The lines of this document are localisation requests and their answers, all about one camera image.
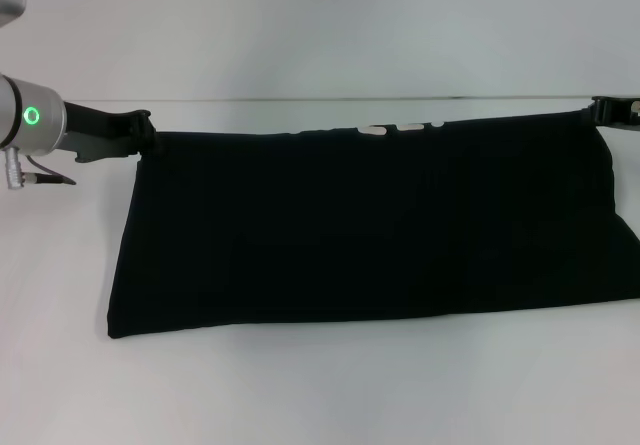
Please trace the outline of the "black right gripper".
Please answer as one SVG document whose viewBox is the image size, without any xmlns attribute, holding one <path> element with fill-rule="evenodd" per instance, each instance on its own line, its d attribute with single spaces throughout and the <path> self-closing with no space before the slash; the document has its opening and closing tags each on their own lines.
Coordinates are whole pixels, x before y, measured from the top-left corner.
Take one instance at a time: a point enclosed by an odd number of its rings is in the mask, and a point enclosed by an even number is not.
<svg viewBox="0 0 640 445">
<path fill-rule="evenodd" d="M 639 107 L 639 98 L 596 96 L 591 107 L 582 110 L 582 123 L 585 126 L 638 131 Z"/>
</svg>

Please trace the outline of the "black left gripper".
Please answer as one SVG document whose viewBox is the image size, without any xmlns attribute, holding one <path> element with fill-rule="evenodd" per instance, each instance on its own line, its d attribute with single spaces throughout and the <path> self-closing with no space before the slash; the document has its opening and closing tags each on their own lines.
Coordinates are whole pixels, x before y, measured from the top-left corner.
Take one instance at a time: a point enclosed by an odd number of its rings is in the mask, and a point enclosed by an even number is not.
<svg viewBox="0 0 640 445">
<path fill-rule="evenodd" d="M 69 102 L 64 105 L 62 150 L 75 153 L 77 163 L 138 154 L 157 156 L 162 151 L 160 136 L 147 110 L 109 113 Z"/>
</svg>

